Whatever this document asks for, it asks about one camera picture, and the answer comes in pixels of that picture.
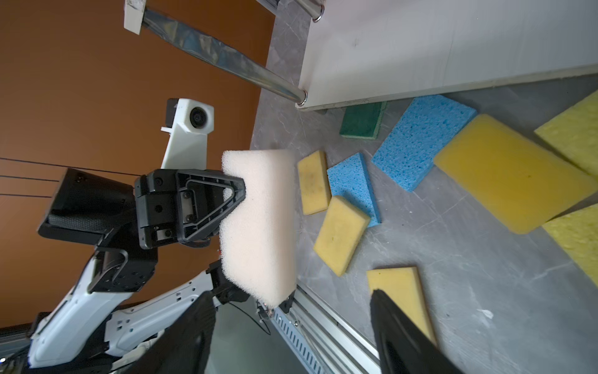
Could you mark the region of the pale pink foam sponge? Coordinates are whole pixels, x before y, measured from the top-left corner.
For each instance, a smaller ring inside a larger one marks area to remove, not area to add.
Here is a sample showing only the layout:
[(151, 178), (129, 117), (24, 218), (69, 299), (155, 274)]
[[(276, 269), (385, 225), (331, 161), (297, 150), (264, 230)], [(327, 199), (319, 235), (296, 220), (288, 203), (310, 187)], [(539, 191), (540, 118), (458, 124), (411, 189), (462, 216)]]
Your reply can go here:
[(224, 275), (276, 308), (296, 289), (294, 155), (288, 150), (227, 151), (222, 169), (245, 185), (244, 200), (221, 223)]

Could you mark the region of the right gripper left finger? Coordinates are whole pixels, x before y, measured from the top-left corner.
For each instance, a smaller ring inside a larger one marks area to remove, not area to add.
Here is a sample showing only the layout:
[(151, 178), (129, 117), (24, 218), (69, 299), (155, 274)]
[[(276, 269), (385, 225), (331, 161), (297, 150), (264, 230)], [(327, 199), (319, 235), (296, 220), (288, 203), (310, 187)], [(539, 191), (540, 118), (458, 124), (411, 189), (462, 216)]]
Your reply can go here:
[(127, 373), (204, 373), (216, 325), (213, 296), (206, 291)]

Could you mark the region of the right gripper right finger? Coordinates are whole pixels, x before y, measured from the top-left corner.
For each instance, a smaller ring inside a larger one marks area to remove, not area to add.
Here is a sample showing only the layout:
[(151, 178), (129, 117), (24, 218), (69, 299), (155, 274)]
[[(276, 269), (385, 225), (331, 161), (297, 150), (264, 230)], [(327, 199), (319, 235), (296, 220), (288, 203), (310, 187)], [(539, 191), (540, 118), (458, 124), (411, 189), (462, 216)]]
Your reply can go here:
[(370, 301), (372, 328), (383, 373), (460, 373), (383, 291)]

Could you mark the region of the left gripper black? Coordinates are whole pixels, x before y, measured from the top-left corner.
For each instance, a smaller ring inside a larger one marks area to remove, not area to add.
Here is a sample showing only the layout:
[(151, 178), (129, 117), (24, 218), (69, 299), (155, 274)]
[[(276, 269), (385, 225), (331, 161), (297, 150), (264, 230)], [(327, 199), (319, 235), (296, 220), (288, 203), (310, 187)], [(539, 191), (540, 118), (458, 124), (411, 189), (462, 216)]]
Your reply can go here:
[(176, 242), (208, 245), (245, 198), (244, 180), (221, 171), (157, 169), (134, 186), (139, 242), (156, 249)]

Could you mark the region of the yellow foam sponge front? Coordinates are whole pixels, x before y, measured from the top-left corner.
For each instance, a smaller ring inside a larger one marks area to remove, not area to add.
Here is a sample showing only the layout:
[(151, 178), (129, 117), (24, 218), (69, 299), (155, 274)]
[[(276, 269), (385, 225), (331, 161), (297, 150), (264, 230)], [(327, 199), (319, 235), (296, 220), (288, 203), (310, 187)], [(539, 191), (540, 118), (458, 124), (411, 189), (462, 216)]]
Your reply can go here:
[(384, 291), (422, 333), (438, 345), (416, 266), (370, 270), (366, 275), (370, 293)]

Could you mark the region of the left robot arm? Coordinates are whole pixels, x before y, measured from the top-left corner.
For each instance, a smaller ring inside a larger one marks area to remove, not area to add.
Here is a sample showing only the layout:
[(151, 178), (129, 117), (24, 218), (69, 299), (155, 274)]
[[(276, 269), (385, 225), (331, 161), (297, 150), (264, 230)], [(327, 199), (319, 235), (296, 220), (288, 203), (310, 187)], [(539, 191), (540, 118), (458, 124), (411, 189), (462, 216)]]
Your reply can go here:
[(174, 333), (199, 349), (204, 366), (216, 311), (248, 298), (225, 277), (221, 262), (148, 302), (124, 302), (154, 276), (160, 247), (206, 248), (244, 198), (244, 181), (219, 171), (157, 169), (127, 185), (67, 169), (38, 232), (92, 245), (93, 255), (1, 371), (108, 373), (140, 344)]

